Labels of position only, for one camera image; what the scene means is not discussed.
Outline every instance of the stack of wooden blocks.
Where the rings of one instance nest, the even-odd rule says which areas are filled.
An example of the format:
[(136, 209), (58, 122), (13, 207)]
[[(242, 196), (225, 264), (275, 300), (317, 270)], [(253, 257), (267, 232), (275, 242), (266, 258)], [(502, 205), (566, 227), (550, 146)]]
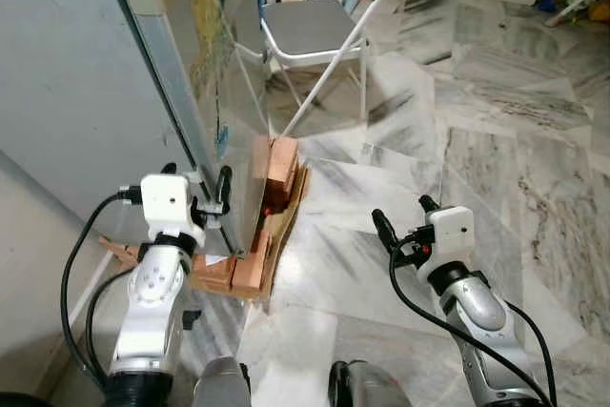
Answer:
[[(205, 255), (195, 257), (191, 286), (243, 298), (261, 298), (271, 292), (271, 283), (296, 208), (304, 192), (307, 170), (299, 169), (297, 142), (278, 137), (272, 144), (269, 172), (261, 209), (259, 229), (245, 259), (232, 256), (208, 266)], [(101, 243), (121, 260), (124, 268), (137, 263), (138, 247)]]

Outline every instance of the gray chair seat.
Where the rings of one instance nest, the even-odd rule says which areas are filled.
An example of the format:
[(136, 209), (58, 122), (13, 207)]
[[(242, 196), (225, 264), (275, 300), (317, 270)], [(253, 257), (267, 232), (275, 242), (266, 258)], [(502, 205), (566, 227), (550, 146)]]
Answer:
[(263, 19), (277, 48), (290, 55), (338, 51), (356, 26), (337, 0), (271, 4)]

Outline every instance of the white folding chair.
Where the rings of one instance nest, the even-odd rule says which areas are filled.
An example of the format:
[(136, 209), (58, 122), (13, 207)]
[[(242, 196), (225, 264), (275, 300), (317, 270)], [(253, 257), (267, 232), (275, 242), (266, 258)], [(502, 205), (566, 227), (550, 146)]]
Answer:
[[(355, 23), (337, 0), (300, 0), (266, 5), (262, 28), (299, 109), (282, 135), (288, 135), (342, 60), (360, 58), (360, 117), (366, 117), (366, 38), (362, 28), (380, 0), (373, 0)], [(304, 101), (286, 72), (290, 68), (327, 64)]]

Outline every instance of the marble floor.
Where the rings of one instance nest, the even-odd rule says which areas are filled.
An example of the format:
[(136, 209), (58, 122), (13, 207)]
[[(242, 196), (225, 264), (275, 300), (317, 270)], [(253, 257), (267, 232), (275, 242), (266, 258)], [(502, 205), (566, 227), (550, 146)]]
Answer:
[[(404, 234), (422, 193), (474, 211), (472, 266), (542, 329), (559, 405), (610, 405), (608, 30), (550, 30), (488, 0), (388, 0), (367, 33), (368, 119), (339, 70), (294, 132), (311, 183), (268, 311), (250, 310), (237, 351), (253, 406), (328, 405), (338, 358), (377, 363), (415, 407), (473, 405), (454, 342), (395, 296), (370, 217), (380, 208)], [(297, 89), (318, 72), (293, 72)], [(281, 131), (295, 103), (281, 76), (268, 93)], [(413, 271), (398, 277), (437, 310)], [(518, 334), (545, 386), (533, 335)]]

